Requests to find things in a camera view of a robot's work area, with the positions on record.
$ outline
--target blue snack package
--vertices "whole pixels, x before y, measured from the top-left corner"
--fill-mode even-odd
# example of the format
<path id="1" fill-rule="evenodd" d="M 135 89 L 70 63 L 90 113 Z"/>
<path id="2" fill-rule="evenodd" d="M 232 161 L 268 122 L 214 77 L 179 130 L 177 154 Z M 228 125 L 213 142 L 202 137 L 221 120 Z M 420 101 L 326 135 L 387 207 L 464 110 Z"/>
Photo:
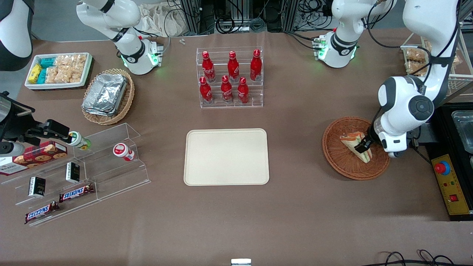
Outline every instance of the blue snack package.
<path id="1" fill-rule="evenodd" d="M 42 58 L 39 64 L 42 66 L 42 68 L 48 68 L 54 65 L 55 60 L 56 60 L 55 57 Z"/>
<path id="2" fill-rule="evenodd" d="M 38 81 L 36 82 L 36 84 L 44 84 L 45 80 L 46 80 L 46 68 L 43 68 L 43 70 L 39 72 Z"/>

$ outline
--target red button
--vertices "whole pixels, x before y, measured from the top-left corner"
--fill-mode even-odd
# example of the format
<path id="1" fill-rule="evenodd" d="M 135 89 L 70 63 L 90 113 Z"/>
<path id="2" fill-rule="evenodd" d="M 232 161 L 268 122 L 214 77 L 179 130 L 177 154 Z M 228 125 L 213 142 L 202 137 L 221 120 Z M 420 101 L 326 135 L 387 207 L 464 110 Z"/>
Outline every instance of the red button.
<path id="1" fill-rule="evenodd" d="M 450 195 L 450 201 L 458 201 L 458 197 L 456 195 Z"/>
<path id="2" fill-rule="evenodd" d="M 445 167 L 445 165 L 443 163 L 435 164 L 434 169 L 439 174 L 443 174 L 447 170 L 447 168 Z"/>

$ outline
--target yellow control panel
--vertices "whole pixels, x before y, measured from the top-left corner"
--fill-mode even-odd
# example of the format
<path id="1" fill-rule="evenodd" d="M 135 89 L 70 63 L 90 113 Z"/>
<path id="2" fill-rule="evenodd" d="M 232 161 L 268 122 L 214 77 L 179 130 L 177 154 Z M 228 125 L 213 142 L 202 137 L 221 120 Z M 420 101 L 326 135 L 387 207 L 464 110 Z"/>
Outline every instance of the yellow control panel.
<path id="1" fill-rule="evenodd" d="M 431 161 L 448 213 L 450 215 L 470 214 L 450 156 L 446 154 Z"/>

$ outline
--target aluminum foil container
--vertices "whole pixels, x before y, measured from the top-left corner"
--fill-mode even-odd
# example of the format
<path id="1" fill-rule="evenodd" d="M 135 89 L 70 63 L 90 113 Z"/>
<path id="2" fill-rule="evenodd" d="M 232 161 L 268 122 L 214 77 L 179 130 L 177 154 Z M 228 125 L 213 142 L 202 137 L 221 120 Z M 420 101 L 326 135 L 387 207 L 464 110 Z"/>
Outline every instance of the aluminum foil container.
<path id="1" fill-rule="evenodd" d="M 122 75 L 100 74 L 82 102 L 82 109 L 94 115 L 115 115 L 122 101 L 126 83 L 126 77 Z"/>

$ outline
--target small black box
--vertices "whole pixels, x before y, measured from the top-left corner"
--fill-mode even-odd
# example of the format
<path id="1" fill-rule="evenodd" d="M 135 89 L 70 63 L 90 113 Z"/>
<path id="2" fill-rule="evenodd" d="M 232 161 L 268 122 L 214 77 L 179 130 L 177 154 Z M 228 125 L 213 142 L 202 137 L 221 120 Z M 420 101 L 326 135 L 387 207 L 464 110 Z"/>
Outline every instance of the small black box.
<path id="1" fill-rule="evenodd" d="M 67 163 L 67 168 L 66 168 L 66 181 L 69 181 L 71 183 L 79 183 L 80 181 L 80 166 L 78 164 L 75 164 L 73 162 L 68 162 Z"/>
<path id="2" fill-rule="evenodd" d="M 30 178 L 30 188 L 28 196 L 30 197 L 43 197 L 46 189 L 46 179 L 40 177 Z"/>

